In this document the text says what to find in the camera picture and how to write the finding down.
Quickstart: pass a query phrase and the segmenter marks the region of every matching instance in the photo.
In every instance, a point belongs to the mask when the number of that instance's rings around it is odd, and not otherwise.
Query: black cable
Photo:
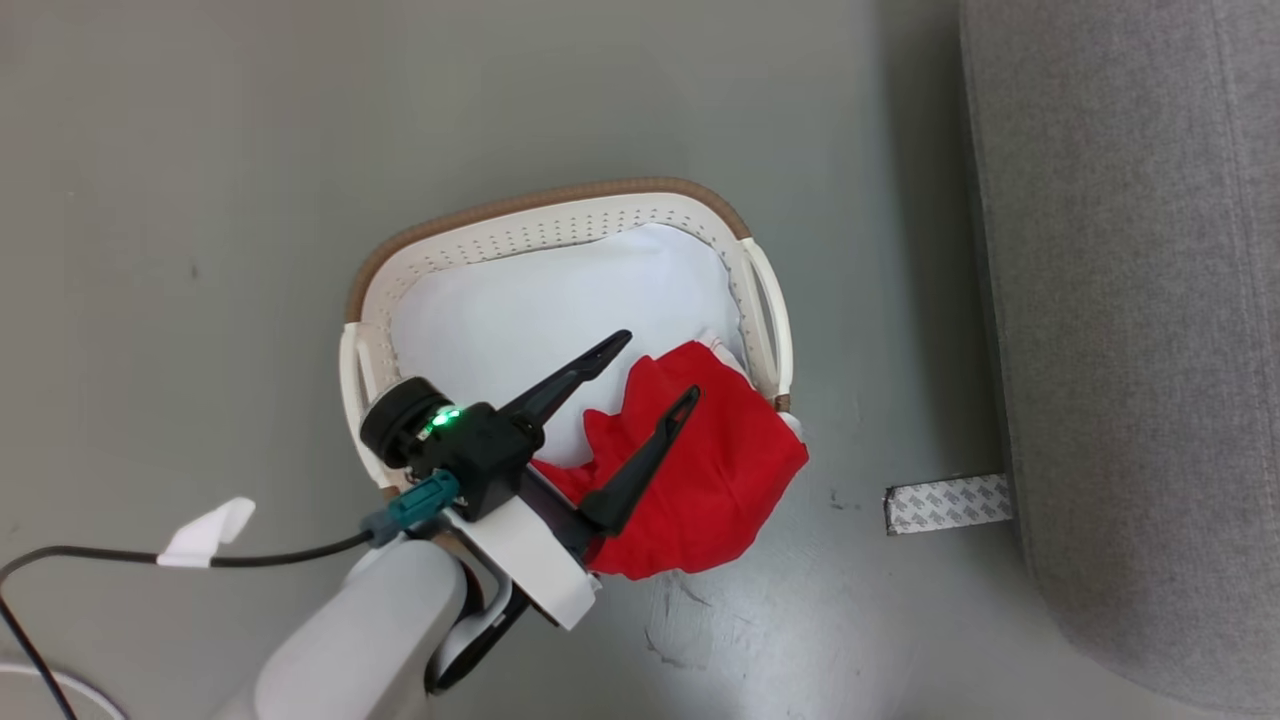
[[[312,550],[300,550],[298,552],[283,552],[280,555],[259,555],[256,557],[214,557],[209,561],[210,568],[275,568],[278,565],[293,565],[307,560],[319,560],[330,555],[351,550],[365,544],[372,539],[372,530],[351,536],[344,541],[338,541]]]
[[[294,562],[306,562],[307,560],[317,560],[320,557],[328,557],[330,555],[337,555],[339,552],[351,550],[356,546],[369,542],[372,538],[372,533],[365,530],[362,533],[355,534],[344,541],[325,544],[312,550],[301,550],[298,552],[285,552],[280,555],[257,555],[248,557],[212,557],[210,559],[210,568],[275,568],[279,565],[293,565]],[[32,562],[45,560],[47,557],[81,557],[86,560],[108,560],[111,562],[136,562],[141,565],[155,565],[156,559],[160,556],[155,552],[133,552],[128,550],[109,550],[102,547],[82,547],[74,544],[54,544],[49,547],[41,547],[40,550],[33,550],[20,557],[8,562],[4,568],[0,568],[0,585],[4,584],[9,575],[14,571],[31,565]],[[58,684],[58,679],[54,678],[52,670],[49,669],[49,664],[32,644],[31,638],[27,637],[27,632],[23,630],[18,619],[13,615],[13,610],[4,601],[4,596],[0,594],[0,619],[4,620],[5,625],[17,638],[18,646],[22,651],[27,653],[27,659],[40,673],[40,678],[45,680],[45,685],[49,687],[49,693],[54,696],[54,701],[58,703],[58,708],[61,710],[63,716],[67,720],[77,720],[76,711],[72,710],[70,702],[67,700],[67,694],[63,693],[61,685]]]

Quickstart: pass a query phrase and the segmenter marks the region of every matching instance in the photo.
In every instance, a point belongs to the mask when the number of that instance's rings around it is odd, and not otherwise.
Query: basket handle
[[[791,378],[795,374],[795,356],[791,350],[791,319],[787,315],[787,301],[782,297],[782,286],[778,277],[773,274],[773,265],[764,250],[755,243],[754,237],[744,237],[742,250],[755,273],[760,287],[764,288],[764,305],[769,311],[769,324],[773,327],[773,351],[778,369],[778,396],[773,400],[778,411],[791,410]]]
[[[404,484],[403,474],[383,465],[374,451],[360,441],[360,423],[365,419],[365,411],[378,393],[385,389],[378,387],[374,368],[380,359],[376,357],[380,343],[370,342],[371,333],[381,333],[381,329],[367,323],[347,323],[342,328],[342,341],[338,343],[342,409],[347,414],[347,429],[351,430],[351,439],[356,443],[356,452],[365,471],[384,493],[389,493]]]

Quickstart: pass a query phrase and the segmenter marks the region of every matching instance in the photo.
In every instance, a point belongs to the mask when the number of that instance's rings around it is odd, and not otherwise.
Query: cable
[[[306,562],[307,560],[317,560],[320,557],[328,557],[330,555],[337,555],[339,552],[357,547],[372,538],[372,533],[365,530],[357,533],[344,541],[325,544],[321,547],[302,550],[298,552],[285,552],[282,555],[257,555],[248,557],[212,557],[209,562],[210,568],[274,568],[279,565],[293,565],[296,562]],[[14,571],[45,560],[47,557],[81,557],[86,560],[108,560],[111,562],[134,562],[141,565],[155,565],[159,557],[155,552],[133,552],[128,550],[109,550],[102,547],[82,547],[73,544],[55,544],[49,547],[42,547],[40,550],[33,550],[26,555],[19,556],[17,560],[8,562],[4,568],[0,568],[0,585],[4,584],[9,575]],[[70,702],[67,700],[67,694],[63,693],[61,685],[58,683],[58,674],[49,669],[49,664],[41,657],[40,651],[32,644],[31,638],[27,637],[27,632],[23,630],[18,619],[14,618],[13,610],[4,601],[4,596],[0,594],[0,619],[4,620],[5,625],[13,633],[13,637],[18,641],[18,646],[22,651],[27,653],[31,660],[32,669],[45,680],[45,685],[49,687],[49,693],[54,696],[54,702],[58,703],[58,708],[63,711],[63,716],[67,720],[78,720],[76,711],[72,710]]]
[[[339,552],[348,551],[353,547],[365,544],[372,539],[374,533],[371,530],[365,530],[351,536],[344,541],[338,541],[325,546],[320,546],[312,550],[301,550],[298,552],[283,552],[280,555],[259,555],[256,557],[214,557],[209,561],[210,568],[275,568],[278,565],[293,565],[296,562],[306,562],[307,560],[319,560],[321,557],[328,557],[330,555],[337,555]]]
[[[23,665],[20,662],[0,662],[0,674],[12,673],[15,675],[32,675],[35,678],[40,676],[40,670],[32,667],[31,665]],[[81,693],[93,702],[93,705],[102,708],[104,712],[111,720],[129,720],[129,716],[124,714],[123,710],[111,698],[102,694],[97,688],[81,680],[76,675],[68,675],[59,670],[54,670],[54,678],[58,678],[58,683],[63,687],[72,688],[73,691]]]

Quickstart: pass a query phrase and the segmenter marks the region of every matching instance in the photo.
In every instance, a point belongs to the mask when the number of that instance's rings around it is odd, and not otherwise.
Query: white cable clip
[[[156,565],[209,568],[219,544],[234,542],[257,505],[247,497],[228,500],[218,509],[178,528]]]

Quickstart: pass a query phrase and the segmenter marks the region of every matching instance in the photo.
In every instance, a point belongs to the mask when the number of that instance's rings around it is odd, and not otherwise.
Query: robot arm
[[[430,717],[429,696],[466,676],[530,606],[572,629],[600,588],[586,564],[603,538],[622,532],[700,397],[690,387],[605,487],[575,507],[529,461],[547,419],[630,340],[614,333],[500,410],[461,410],[424,378],[384,392],[361,439],[389,468],[410,468],[415,487],[366,518],[380,547],[216,720]],[[488,602],[461,560],[408,539],[439,533],[497,580]]]

